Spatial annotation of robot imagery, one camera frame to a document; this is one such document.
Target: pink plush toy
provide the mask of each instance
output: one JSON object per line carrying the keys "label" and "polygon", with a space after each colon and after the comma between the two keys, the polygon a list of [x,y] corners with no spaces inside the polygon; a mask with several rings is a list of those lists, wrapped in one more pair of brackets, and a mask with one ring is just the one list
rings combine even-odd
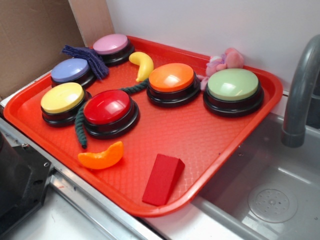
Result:
{"label": "pink plush toy", "polygon": [[225,50],[221,56],[210,57],[209,63],[206,64],[206,76],[197,75],[201,81],[201,90],[204,91],[206,89],[209,78],[216,72],[224,69],[242,69],[244,62],[242,55],[232,47]]}

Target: red foam block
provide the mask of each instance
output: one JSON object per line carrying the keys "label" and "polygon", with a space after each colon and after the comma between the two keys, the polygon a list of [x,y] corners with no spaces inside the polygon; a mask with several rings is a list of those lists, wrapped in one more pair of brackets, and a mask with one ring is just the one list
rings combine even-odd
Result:
{"label": "red foam block", "polygon": [[185,164],[181,159],[158,154],[142,201],[155,206],[165,205],[184,169]]}

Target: green rope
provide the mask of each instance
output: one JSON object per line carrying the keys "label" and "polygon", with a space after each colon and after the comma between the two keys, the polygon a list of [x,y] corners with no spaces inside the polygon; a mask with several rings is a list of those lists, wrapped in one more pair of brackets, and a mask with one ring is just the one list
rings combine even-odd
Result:
{"label": "green rope", "polygon": [[75,121],[74,121],[75,133],[83,149],[87,148],[87,138],[86,138],[85,130],[83,128],[83,123],[85,120],[85,115],[84,115],[85,105],[86,103],[82,104],[82,106],[76,113]]}
{"label": "green rope", "polygon": [[[119,90],[124,91],[128,95],[135,94],[135,93],[138,93],[138,92],[146,89],[147,86],[148,86],[148,82],[149,82],[149,79],[147,78],[146,80],[140,82],[137,85],[129,86],[129,87],[123,87],[123,88],[120,88]],[[81,144],[81,147],[83,149],[87,148],[87,143],[88,143],[87,137],[86,137],[86,134],[85,134],[85,130],[84,130],[84,120],[85,120],[84,108],[85,108],[85,105],[86,105],[86,103],[83,103],[83,105],[78,110],[78,112],[77,112],[77,114],[75,116],[75,122],[74,122],[75,133],[76,133],[78,141]]]}

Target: red tray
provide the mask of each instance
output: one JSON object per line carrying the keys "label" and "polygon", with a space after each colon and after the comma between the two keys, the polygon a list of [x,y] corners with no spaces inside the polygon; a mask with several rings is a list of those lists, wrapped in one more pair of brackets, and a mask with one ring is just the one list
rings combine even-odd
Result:
{"label": "red tray", "polygon": [[[205,75],[208,56],[136,37],[129,39],[136,51],[145,52],[153,59],[155,68],[167,63],[185,63],[197,74]],[[139,217],[162,216],[189,203],[281,99],[283,87],[277,77],[252,67],[244,68],[257,75],[265,93],[263,105],[255,113],[237,118],[214,115],[205,109],[202,94],[185,106],[161,108],[152,105],[146,91],[142,91],[132,96],[141,114],[137,126],[117,139],[99,140],[87,135],[87,150],[78,143],[74,126],[52,128],[42,119],[40,101],[51,89],[50,74],[9,101],[4,116],[128,213]],[[87,90],[94,96],[105,90],[133,86],[138,69],[139,66],[129,61],[110,67],[109,75]],[[78,153],[102,152],[116,141],[124,144],[124,156],[116,165],[90,170],[79,164]],[[185,163],[168,203],[162,206],[142,202],[157,154],[180,158]]]}

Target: button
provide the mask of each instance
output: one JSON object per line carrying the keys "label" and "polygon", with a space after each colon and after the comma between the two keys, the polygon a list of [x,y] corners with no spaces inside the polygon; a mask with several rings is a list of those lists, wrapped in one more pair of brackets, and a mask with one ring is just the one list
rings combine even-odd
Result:
{"label": "button", "polygon": [[258,77],[242,68],[229,68],[213,74],[208,81],[209,93],[220,100],[239,101],[252,96],[258,89]]}
{"label": "button", "polygon": [[105,125],[121,119],[129,111],[131,101],[121,90],[108,90],[94,96],[84,107],[86,120],[95,125]]}
{"label": "button", "polygon": [[71,58],[56,65],[51,71],[51,77],[57,83],[66,83],[82,76],[89,68],[87,60]]}
{"label": "button", "polygon": [[194,81],[194,70],[183,63],[169,63],[153,70],[149,76],[150,86],[159,92],[176,92]]}
{"label": "button", "polygon": [[93,49],[99,55],[113,54],[128,44],[128,38],[123,34],[110,34],[101,37],[93,44]]}
{"label": "button", "polygon": [[48,114],[59,114],[75,107],[85,96],[82,86],[67,82],[50,89],[41,99],[41,107]]}

